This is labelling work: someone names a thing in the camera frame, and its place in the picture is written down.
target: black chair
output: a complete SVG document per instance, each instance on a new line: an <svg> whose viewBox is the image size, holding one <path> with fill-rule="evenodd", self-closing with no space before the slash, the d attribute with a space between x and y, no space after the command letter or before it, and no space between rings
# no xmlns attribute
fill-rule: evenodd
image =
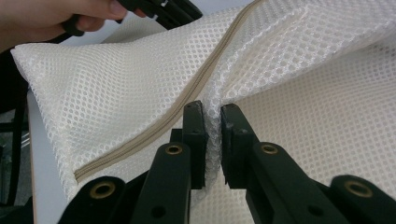
<svg viewBox="0 0 396 224"><path fill-rule="evenodd" d="M0 133L12 133L12 166L9 181L9 191L5 205L15 202L21 163L21 134L28 131L24 121L26 109L27 82L21 77L8 51L0 54L0 113L15 109L11 122L0 123Z"/></svg>

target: clamp handle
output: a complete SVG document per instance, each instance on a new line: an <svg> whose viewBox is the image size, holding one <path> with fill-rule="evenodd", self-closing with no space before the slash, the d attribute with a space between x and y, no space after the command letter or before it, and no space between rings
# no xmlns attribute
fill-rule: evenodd
<svg viewBox="0 0 396 224"><path fill-rule="evenodd" d="M119 0L119 2L129 11L140 8L148 17L155 19L167 30L196 21L203 16L200 9L189 0ZM76 27L78 18L79 15L75 14L62 23L62 27L68 34L84 35L84 32Z"/></svg>

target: white table surface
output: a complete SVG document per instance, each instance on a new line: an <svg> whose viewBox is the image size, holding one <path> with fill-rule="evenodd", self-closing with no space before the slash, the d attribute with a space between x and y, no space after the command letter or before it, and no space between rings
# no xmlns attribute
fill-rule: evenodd
<svg viewBox="0 0 396 224"><path fill-rule="evenodd" d="M209 14L228 7L245 5L251 0L193 0L204 14ZM118 25L107 21L105 27L82 37L71 37L62 44L81 46L100 43L111 35ZM44 128L37 101L32 92L27 96L29 106L29 125L31 136L32 181L35 210L35 223L57 223L67 206L67 200L58 176L55 157Z"/></svg>

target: hand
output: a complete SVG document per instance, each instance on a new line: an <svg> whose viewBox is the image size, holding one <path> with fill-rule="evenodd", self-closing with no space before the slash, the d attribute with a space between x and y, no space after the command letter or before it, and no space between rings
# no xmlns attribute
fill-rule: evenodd
<svg viewBox="0 0 396 224"><path fill-rule="evenodd" d="M116 0L0 0L0 52L61 35L61 23L73 14L82 15L79 30L92 32L105 20L124 18L127 10ZM144 16L140 10L135 14Z"/></svg>

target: zipper teeth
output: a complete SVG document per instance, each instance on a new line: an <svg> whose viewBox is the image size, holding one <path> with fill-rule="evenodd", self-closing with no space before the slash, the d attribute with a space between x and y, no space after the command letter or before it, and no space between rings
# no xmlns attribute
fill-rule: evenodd
<svg viewBox="0 0 396 224"><path fill-rule="evenodd" d="M154 124L153 126L148 128L145 132L142 132L137 137L130 140L121 147L113 150L112 152L97 159L96 161L92 161L84 165L83 167L77 169L75 171L75 178L77 182L79 183L82 179L84 179L85 176L95 173L96 171L98 171L98 169L99 170L104 169L114 164L117 161L121 161L122 159L135 154L143 147L149 145L153 141L153 140L149 141L151 138L156 138L157 136L161 136L162 134L164 134L167 131L165 127L169 125L174 125L176 121L178 121L179 118L181 118L181 111L184 104L186 104L190 100L195 99L198 96L204 84L210 77L209 75L211 73L207 73L207 71L210 71L210 68L216 65L219 56L230 42L230 39L233 36L233 34L236 32L237 30L236 28L238 28L239 25L242 23L243 21L242 19L244 19L244 17L249 13L249 11L251 11L251 9L257 6L258 3L260 3L260 1L262 0L255 0L254 2L247 5L244 9L242 9L242 11L240 11L240 13L234 19L233 23L230 25L230 28L225 33L224 37L220 40L219 44L216 46L214 51L206 59L201 69L198 70L197 75L195 75L196 79L190 85L187 85L186 88L184 89L187 92L185 94L181 94L182 98L180 100L176 99L176 101L174 102L174 105L176 107L174 108L171 107L169 109L170 113L169 112L165 113L165 115L163 116L165 119L163 121L160 120L158 122L160 123L159 125Z"/></svg>

